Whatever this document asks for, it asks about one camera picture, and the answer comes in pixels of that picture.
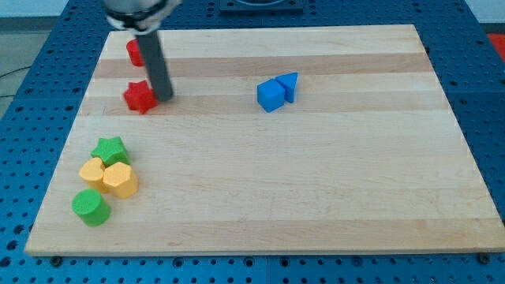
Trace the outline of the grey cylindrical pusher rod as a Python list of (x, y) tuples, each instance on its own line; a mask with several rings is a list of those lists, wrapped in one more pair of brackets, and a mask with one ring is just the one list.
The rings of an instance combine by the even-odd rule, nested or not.
[(172, 83), (168, 68), (166, 67), (158, 32), (153, 31), (144, 35), (136, 35), (136, 40), (156, 99), (160, 102), (172, 99)]

